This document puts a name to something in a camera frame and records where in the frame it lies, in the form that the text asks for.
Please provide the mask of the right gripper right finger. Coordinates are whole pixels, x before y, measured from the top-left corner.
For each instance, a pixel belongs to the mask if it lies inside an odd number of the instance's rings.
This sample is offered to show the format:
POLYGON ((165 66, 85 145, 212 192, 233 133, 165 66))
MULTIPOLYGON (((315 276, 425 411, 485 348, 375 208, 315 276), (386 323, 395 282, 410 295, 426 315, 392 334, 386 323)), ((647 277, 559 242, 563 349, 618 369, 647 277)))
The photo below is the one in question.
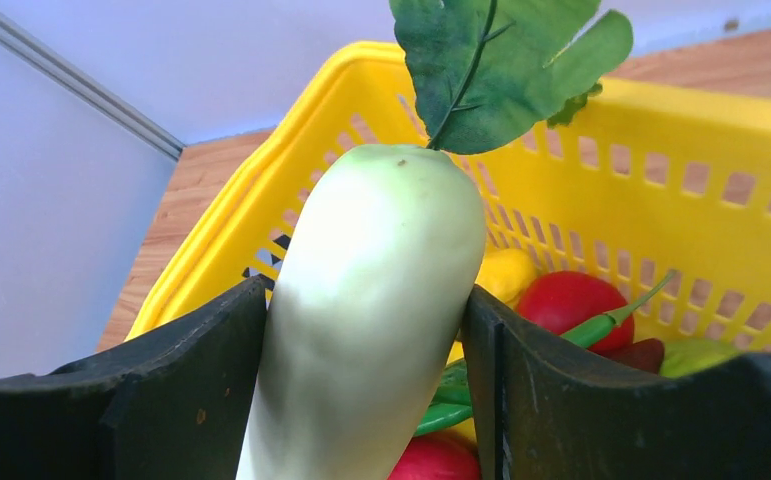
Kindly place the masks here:
POLYGON ((667 379, 533 325, 480 287, 462 339, 486 479, 771 479, 771 353, 667 379))

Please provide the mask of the white radish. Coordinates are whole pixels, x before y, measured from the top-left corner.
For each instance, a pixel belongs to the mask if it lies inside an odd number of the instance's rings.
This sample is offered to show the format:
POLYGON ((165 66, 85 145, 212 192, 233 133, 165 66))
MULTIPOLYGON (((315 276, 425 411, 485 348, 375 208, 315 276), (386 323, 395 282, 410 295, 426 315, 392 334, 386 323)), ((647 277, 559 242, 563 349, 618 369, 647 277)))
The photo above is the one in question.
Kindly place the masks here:
POLYGON ((454 162, 512 143, 631 53, 597 1, 394 1, 424 144, 358 145, 291 235, 237 475, 385 479, 439 384, 485 249, 454 162))

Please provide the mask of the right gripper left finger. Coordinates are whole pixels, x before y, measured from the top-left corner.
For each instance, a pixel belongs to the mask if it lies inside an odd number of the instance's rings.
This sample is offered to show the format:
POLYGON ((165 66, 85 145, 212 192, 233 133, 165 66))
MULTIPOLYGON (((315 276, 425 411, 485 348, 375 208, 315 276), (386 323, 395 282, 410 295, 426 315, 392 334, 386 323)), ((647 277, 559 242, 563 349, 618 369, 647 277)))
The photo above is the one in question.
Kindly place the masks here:
POLYGON ((232 479, 266 322, 253 277, 46 375, 0 379, 0 479, 232 479))

